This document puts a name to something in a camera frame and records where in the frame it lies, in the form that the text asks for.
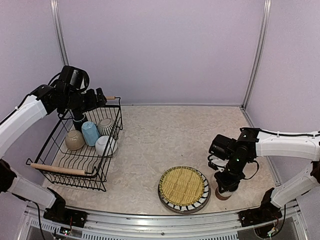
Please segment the white brown ceramic cup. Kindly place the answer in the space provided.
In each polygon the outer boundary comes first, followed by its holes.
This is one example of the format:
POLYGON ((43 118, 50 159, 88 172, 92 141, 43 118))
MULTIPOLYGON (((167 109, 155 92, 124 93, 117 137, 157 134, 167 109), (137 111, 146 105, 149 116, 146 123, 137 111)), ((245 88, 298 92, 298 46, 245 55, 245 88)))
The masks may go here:
POLYGON ((215 189, 215 196, 221 201, 226 201, 237 191, 237 189, 238 187, 233 187, 231 190, 225 190, 218 186, 215 189))

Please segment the yellow woven bamboo mat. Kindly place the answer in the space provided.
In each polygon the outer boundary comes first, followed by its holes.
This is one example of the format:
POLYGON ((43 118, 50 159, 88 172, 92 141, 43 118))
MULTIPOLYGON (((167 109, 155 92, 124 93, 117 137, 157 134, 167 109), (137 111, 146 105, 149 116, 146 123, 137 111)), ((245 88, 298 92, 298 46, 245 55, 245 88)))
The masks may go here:
POLYGON ((199 171, 189 166, 175 166, 161 176, 158 192, 167 203, 187 207, 201 199, 205 187, 205 179, 199 171))

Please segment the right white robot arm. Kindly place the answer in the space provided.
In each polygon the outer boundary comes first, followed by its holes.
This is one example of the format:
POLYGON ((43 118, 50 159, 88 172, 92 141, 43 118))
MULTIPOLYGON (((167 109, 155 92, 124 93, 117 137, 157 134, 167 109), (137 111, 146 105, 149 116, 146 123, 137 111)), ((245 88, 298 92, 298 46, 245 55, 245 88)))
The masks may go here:
POLYGON ((273 132, 260 128, 243 127, 237 139, 218 134, 213 139, 209 154, 227 161, 225 166, 209 160, 209 167, 216 170, 215 195, 225 201, 238 189, 246 164, 257 157, 293 157, 310 160, 299 174, 283 185, 268 190, 256 210, 256 218, 266 222, 288 202, 320 185, 320 133, 273 132))

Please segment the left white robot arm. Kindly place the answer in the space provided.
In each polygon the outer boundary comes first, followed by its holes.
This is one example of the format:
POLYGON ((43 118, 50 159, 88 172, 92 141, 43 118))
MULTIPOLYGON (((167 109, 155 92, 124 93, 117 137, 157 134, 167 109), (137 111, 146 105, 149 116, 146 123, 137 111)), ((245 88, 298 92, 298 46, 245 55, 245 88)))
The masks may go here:
MULTIPOLYGON (((74 116, 103 107, 107 103, 101 88, 96 90, 68 88, 66 91, 49 85, 41 85, 29 93, 0 123, 0 155, 3 157, 11 145, 33 124, 53 111, 71 110, 74 116)), ((59 201, 55 191, 43 188, 13 170, 3 159, 0 161, 0 191, 10 192, 16 197, 31 201, 49 210, 57 221, 63 223, 70 218, 70 211, 59 201)))

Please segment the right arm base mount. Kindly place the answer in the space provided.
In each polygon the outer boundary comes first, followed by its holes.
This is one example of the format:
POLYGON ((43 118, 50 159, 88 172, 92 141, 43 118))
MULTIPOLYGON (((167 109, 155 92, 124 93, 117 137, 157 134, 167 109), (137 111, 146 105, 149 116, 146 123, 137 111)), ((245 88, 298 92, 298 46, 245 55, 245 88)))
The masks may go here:
POLYGON ((280 219, 283 215, 279 208, 250 208, 238 213, 242 227, 259 225, 280 219))

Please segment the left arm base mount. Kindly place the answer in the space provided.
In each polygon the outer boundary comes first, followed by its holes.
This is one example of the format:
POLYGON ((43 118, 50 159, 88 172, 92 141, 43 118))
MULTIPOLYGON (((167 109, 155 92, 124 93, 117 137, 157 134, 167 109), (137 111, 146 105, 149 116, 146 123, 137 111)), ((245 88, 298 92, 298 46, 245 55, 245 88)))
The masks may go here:
POLYGON ((43 217, 63 225, 84 228, 88 213, 81 210, 64 208, 62 210, 46 209, 43 217))

